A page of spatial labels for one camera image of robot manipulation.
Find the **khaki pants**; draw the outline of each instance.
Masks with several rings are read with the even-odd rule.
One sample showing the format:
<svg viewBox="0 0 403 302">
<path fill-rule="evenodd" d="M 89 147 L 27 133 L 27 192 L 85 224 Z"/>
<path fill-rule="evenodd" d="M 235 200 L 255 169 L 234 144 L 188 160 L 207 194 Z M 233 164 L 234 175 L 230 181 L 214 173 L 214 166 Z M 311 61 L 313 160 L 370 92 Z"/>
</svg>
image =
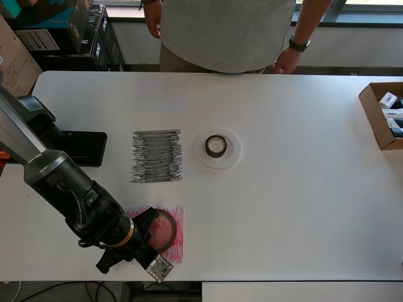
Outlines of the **khaki pants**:
<svg viewBox="0 0 403 302">
<path fill-rule="evenodd" d="M 159 65 L 161 72 L 214 72 L 212 70 L 197 66 L 179 56 L 161 44 L 161 52 L 159 54 Z M 264 68 L 245 72 L 246 74 L 262 74 Z"/>
</svg>

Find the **black box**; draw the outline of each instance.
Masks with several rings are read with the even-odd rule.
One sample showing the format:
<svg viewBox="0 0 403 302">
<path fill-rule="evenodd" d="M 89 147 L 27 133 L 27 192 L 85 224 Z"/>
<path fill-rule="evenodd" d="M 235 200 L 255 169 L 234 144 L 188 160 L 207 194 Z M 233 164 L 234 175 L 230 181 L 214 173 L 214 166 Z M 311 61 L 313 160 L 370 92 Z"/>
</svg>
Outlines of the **black box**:
<svg viewBox="0 0 403 302">
<path fill-rule="evenodd" d="M 98 30 L 87 28 L 77 55 L 45 55 L 37 59 L 43 70 L 112 71 L 106 47 Z"/>
<path fill-rule="evenodd" d="M 7 22 L 35 56 L 78 53 L 93 0 L 38 0 Z"/>
<path fill-rule="evenodd" d="M 122 65 L 125 64 L 125 60 L 104 5 L 94 4 L 91 7 L 87 27 L 96 28 L 99 31 L 114 70 L 123 71 Z"/>
</svg>

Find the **open cardboard box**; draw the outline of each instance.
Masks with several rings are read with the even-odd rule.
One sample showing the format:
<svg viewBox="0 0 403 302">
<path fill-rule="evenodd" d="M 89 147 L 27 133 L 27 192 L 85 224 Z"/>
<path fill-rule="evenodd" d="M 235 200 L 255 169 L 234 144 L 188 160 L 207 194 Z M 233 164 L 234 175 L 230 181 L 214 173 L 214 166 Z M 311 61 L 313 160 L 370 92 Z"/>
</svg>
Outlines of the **open cardboard box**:
<svg viewBox="0 0 403 302">
<path fill-rule="evenodd" d="M 0 71 L 3 87 L 13 96 L 25 96 L 42 73 L 28 50 L 0 16 Z"/>
<path fill-rule="evenodd" d="M 403 138 L 393 136 L 378 105 L 386 92 L 403 98 L 403 82 L 371 83 L 360 93 L 360 101 L 379 147 L 382 150 L 403 149 Z"/>
</svg>

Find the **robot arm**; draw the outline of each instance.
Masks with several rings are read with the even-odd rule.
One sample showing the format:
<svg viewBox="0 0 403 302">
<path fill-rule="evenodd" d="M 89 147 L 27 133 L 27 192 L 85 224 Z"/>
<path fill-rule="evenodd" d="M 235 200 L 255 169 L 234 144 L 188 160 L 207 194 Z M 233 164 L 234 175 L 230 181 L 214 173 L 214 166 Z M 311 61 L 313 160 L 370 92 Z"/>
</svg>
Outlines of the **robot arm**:
<svg viewBox="0 0 403 302">
<path fill-rule="evenodd" d="M 0 88 L 0 148 L 23 165 L 25 183 L 65 217 L 81 247 L 105 249 L 96 265 L 102 273 L 122 260 L 136 259 L 162 282 L 173 266 L 159 255 L 162 250 L 148 244 L 150 224 L 159 212 L 150 208 L 130 219 L 65 152 L 48 149 L 41 142 L 10 105 L 15 100 Z"/>
</svg>

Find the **human arm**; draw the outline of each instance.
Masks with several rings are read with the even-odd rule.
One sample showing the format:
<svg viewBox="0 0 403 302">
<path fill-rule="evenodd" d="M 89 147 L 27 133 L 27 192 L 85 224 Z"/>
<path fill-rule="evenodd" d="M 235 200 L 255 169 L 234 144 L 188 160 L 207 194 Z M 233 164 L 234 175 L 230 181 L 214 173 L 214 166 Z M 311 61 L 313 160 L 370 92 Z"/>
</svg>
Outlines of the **human arm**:
<svg viewBox="0 0 403 302">
<path fill-rule="evenodd" d="M 162 1 L 143 1 L 145 23 L 151 35 L 159 39 L 159 24 L 161 22 Z"/>
<path fill-rule="evenodd" d="M 322 17 L 332 0 L 304 0 L 298 17 L 294 32 L 294 41 L 298 45 L 305 45 L 315 28 L 317 28 Z M 297 67 L 301 52 L 287 46 L 273 66 L 276 74 L 290 74 Z"/>
</svg>

